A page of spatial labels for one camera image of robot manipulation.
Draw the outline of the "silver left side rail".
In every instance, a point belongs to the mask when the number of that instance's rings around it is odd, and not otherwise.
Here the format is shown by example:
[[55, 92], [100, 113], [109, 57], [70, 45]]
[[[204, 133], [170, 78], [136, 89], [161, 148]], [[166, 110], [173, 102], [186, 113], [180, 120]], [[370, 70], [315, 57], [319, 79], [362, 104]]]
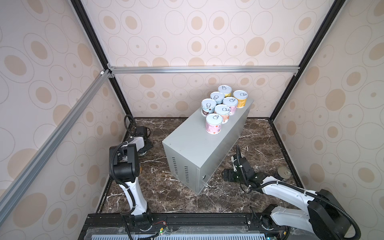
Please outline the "silver left side rail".
[[77, 101], [68, 114], [64, 117], [59, 126], [52, 132], [50, 137], [36, 152], [31, 161], [26, 165], [20, 175], [13, 181], [10, 188], [1, 198], [1, 224], [5, 222], [10, 213], [16, 207], [22, 196], [28, 190], [37, 175], [41, 172], [45, 164], [51, 158], [59, 144], [74, 126], [85, 108], [96, 95], [97, 91], [109, 79], [111, 70], [105, 69], [94, 82], [90, 85], [87, 91]]

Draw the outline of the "black corner frame post left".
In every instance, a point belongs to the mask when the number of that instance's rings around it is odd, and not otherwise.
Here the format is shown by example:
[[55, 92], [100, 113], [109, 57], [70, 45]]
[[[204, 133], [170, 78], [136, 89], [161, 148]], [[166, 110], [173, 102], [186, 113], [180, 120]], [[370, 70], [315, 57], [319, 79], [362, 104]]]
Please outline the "black corner frame post left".
[[[109, 61], [108, 61], [106, 54], [103, 50], [100, 39], [96, 35], [96, 32], [95, 32], [93, 25], [92, 25], [92, 23], [88, 17], [88, 14], [86, 13], [86, 9], [85, 9], [82, 1], [71, 0], [70, 2], [71, 2], [72, 7], [75, 10], [76, 15], [78, 16], [78, 18], [81, 22], [85, 32], [86, 32], [86, 35], [87, 35], [87, 37], [88, 37], [96, 55], [97, 55], [99, 62], [101, 63], [103, 69], [104, 70], [111, 70], [111, 68], [109, 67]], [[114, 77], [114, 76], [109, 77], [109, 80], [110, 80], [110, 83], [111, 83], [117, 97], [118, 97], [118, 100], [120, 101], [120, 104], [123, 107], [124, 112], [126, 113], [126, 115], [132, 115], [132, 112], [128, 106], [128, 103], [127, 103], [127, 101], [123, 95], [123, 91], [122, 91], [116, 77]]]

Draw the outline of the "teal brown label can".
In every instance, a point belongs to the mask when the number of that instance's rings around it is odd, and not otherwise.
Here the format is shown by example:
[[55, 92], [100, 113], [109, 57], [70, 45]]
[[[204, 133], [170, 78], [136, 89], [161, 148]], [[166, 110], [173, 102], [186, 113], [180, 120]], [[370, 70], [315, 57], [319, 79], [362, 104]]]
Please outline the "teal brown label can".
[[209, 114], [212, 114], [215, 111], [217, 102], [213, 99], [204, 99], [202, 100], [202, 115], [206, 118]]

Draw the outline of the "black red label can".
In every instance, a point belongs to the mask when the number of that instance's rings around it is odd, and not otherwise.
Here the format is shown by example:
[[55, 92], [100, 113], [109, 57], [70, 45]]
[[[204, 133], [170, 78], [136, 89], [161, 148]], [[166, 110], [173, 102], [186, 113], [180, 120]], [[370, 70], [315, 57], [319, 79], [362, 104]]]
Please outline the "black red label can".
[[292, 177], [292, 172], [287, 167], [279, 167], [276, 172], [276, 178], [280, 181], [287, 181]]

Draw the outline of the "orange white label can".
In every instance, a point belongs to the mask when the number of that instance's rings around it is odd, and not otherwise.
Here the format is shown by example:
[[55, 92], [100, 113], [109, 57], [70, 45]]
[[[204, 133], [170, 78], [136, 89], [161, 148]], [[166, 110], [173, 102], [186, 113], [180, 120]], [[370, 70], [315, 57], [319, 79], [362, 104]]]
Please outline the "orange white label can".
[[222, 116], [222, 124], [226, 124], [229, 121], [231, 109], [229, 106], [220, 104], [215, 106], [215, 114]]

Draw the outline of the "silver horizontal back rail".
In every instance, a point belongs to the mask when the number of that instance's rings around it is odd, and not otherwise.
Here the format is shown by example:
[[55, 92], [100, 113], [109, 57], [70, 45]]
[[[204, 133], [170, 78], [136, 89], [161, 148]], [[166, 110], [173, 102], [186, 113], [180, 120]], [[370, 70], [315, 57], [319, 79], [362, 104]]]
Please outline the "silver horizontal back rail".
[[111, 67], [116, 74], [297, 73], [299, 66]]

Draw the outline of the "light blue bear can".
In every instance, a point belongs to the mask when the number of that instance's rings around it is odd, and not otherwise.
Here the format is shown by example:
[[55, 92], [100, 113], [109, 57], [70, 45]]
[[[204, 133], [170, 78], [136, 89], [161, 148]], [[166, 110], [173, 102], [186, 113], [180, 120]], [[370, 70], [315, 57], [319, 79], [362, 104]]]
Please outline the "light blue bear can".
[[212, 100], [215, 100], [217, 105], [220, 105], [223, 103], [223, 100], [225, 98], [225, 94], [221, 93], [221, 92], [212, 92], [210, 94], [210, 97]]

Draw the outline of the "grey metal cabinet box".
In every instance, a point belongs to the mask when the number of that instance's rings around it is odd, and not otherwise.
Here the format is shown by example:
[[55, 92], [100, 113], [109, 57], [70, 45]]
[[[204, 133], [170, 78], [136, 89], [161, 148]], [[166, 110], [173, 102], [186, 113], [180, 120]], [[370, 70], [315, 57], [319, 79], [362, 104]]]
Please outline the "grey metal cabinet box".
[[172, 175], [199, 194], [240, 137], [253, 99], [237, 109], [217, 135], [206, 132], [206, 118], [197, 109], [163, 140]]

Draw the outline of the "purple white label can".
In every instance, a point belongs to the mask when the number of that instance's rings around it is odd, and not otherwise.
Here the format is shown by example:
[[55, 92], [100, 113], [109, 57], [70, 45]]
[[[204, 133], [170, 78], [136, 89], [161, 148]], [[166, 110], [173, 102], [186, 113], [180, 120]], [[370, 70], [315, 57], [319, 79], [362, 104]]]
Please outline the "purple white label can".
[[206, 132], [211, 135], [218, 134], [222, 129], [223, 117], [219, 114], [209, 114], [206, 117]]

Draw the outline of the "black corner frame post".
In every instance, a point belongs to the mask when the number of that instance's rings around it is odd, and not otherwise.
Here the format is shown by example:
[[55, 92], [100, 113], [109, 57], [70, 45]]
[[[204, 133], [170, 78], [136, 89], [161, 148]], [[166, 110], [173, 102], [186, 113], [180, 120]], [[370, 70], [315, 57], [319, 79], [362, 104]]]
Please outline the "black corner frame post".
[[[81, 22], [85, 32], [86, 32], [86, 35], [87, 35], [87, 37], [88, 37], [96, 55], [97, 55], [99, 62], [101, 63], [103, 69], [104, 70], [111, 70], [111, 68], [109, 67], [109, 61], [108, 61], [106, 54], [103, 50], [100, 39], [96, 35], [96, 32], [95, 32], [93, 25], [92, 25], [92, 23], [88, 17], [88, 14], [86, 13], [86, 9], [85, 9], [82, 1], [71, 0], [70, 2], [71, 2], [72, 7], [75, 10], [76, 15], [78, 16], [78, 18]], [[116, 77], [114, 77], [114, 76], [109, 77], [109, 80], [110, 80], [110, 83], [111, 83], [117, 97], [118, 97], [118, 100], [120, 101], [120, 104], [123, 107], [124, 112], [126, 113], [126, 115], [132, 115], [132, 112], [128, 106], [128, 103], [127, 103], [127, 101], [123, 95], [123, 91], [122, 91]]]
[[297, 82], [299, 81], [301, 75], [303, 74], [307, 65], [311, 61], [316, 50], [320, 46], [320, 44], [323, 41], [324, 37], [326, 36], [327, 32], [331, 28], [332, 23], [335, 21], [337, 15], [341, 11], [341, 9], [345, 3], [346, 3], [345, 0], [336, 0], [331, 5], [330, 10], [326, 14], [326, 16], [325, 16], [324, 20], [322, 21], [318, 31], [316, 32], [314, 39], [312, 40], [311, 44], [309, 45], [309, 48], [307, 49], [306, 53], [304, 54], [303, 59], [301, 60], [301, 62], [299, 64], [300, 68], [299, 68], [298, 72], [296, 74], [294, 74], [293, 77], [291, 78], [291, 80], [289, 81], [288, 86], [286, 87], [280, 100], [278, 101], [277, 106], [275, 107], [274, 111], [272, 112], [270, 119], [269, 119], [270, 124], [272, 124], [274, 122], [274, 120], [277, 118], [279, 112], [283, 108], [289, 95], [293, 91], [293, 89], [296, 86]]

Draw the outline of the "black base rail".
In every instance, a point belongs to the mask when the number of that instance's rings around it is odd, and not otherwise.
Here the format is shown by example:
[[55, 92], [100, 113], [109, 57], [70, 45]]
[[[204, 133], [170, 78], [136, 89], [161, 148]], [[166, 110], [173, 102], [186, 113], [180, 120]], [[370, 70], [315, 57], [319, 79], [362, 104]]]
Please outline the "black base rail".
[[264, 227], [260, 213], [152, 214], [148, 226], [122, 214], [90, 214], [79, 239], [138, 240], [290, 240], [306, 231], [273, 224]]

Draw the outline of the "pink label can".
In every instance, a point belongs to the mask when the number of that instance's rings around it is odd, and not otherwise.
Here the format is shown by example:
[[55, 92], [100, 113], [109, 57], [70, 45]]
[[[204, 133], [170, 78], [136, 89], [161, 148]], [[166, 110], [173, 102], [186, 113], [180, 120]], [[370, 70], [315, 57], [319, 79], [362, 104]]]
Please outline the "pink label can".
[[223, 104], [230, 108], [230, 116], [233, 116], [238, 107], [238, 100], [234, 97], [226, 97], [223, 99]]

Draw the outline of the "yellow orange label can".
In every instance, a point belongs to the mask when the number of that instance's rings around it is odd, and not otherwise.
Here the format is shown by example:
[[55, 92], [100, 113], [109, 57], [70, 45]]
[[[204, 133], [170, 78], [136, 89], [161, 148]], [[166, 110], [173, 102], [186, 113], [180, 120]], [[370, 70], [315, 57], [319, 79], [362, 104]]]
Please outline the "yellow orange label can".
[[238, 100], [237, 108], [241, 109], [246, 105], [248, 93], [246, 91], [243, 91], [243, 90], [237, 90], [237, 91], [234, 91], [233, 97]]

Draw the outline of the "yellow fruit label can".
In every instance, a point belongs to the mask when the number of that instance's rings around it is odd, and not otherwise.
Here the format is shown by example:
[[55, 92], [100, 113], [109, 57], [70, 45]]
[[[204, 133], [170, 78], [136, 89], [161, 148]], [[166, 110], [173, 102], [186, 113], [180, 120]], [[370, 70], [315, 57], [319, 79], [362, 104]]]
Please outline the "yellow fruit label can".
[[218, 87], [218, 91], [225, 95], [225, 97], [232, 96], [232, 88], [228, 85], [221, 85]]

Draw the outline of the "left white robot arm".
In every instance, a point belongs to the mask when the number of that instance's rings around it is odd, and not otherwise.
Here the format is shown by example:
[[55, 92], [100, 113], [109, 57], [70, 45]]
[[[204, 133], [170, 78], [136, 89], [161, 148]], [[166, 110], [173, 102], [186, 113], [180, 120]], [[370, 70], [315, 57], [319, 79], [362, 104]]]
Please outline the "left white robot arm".
[[139, 184], [141, 172], [139, 157], [152, 147], [151, 130], [138, 126], [132, 115], [124, 117], [127, 139], [117, 146], [110, 147], [109, 175], [125, 193], [130, 205], [128, 216], [132, 224], [151, 224], [152, 216]]

